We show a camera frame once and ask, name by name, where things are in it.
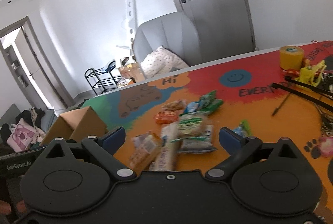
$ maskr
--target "blue gripper pad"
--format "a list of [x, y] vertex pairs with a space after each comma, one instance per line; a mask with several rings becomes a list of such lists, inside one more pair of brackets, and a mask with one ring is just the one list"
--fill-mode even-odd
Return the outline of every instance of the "blue gripper pad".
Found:
[[119, 127], [100, 137], [97, 143], [109, 154], [114, 155], [125, 143], [125, 139], [126, 131], [123, 127]]
[[232, 155], [237, 153], [245, 144], [246, 139], [231, 131], [227, 127], [222, 127], [219, 134], [220, 145]]

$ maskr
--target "table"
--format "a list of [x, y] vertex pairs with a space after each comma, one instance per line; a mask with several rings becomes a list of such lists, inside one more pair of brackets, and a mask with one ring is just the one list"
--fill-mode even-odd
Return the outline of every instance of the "table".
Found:
[[[325, 59], [329, 62], [328, 70], [333, 70], [332, 41], [298, 46], [302, 46], [312, 64]], [[272, 117], [272, 112], [286, 96], [285, 91], [271, 87], [273, 82], [289, 86], [281, 74], [278, 49], [251, 52], [164, 74], [95, 97], [86, 101], [84, 106], [91, 106], [109, 130], [116, 126], [126, 129], [126, 141], [114, 157], [128, 165], [128, 159], [134, 152], [130, 138], [149, 130], [160, 133], [160, 125], [154, 122], [153, 116], [164, 103], [179, 99], [197, 101], [201, 95], [217, 90], [217, 98], [225, 101], [210, 116], [214, 124], [213, 145], [218, 150], [204, 155], [181, 154], [176, 169], [200, 169], [204, 173], [226, 159], [229, 155], [217, 138], [219, 129], [223, 126], [234, 129], [246, 119], [253, 134], [263, 142], [277, 142], [283, 136], [293, 140], [324, 186], [321, 203], [315, 212], [324, 216], [327, 223], [333, 224], [333, 159], [315, 155], [320, 136], [319, 113], [309, 101], [291, 95], [277, 115]]]

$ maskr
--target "yellow tape roll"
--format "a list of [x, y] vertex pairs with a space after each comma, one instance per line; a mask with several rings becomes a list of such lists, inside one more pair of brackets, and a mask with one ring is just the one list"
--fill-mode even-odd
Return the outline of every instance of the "yellow tape roll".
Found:
[[299, 71], [302, 67], [304, 50], [297, 46], [283, 46], [280, 48], [280, 66], [284, 70]]

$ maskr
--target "polka dot pillow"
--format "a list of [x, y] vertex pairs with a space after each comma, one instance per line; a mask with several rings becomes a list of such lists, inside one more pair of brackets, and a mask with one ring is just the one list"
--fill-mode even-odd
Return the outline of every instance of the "polka dot pillow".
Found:
[[148, 54], [140, 65], [147, 78], [169, 73], [172, 68], [184, 69], [189, 67], [180, 57], [163, 46]]

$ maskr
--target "koala print bag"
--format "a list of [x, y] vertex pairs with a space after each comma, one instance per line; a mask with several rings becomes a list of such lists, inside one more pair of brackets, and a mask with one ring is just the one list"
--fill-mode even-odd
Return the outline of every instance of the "koala print bag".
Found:
[[26, 150], [34, 135], [36, 135], [36, 129], [27, 124], [24, 119], [21, 119], [16, 125], [13, 133], [7, 140], [7, 144], [14, 149], [15, 152], [21, 152]]

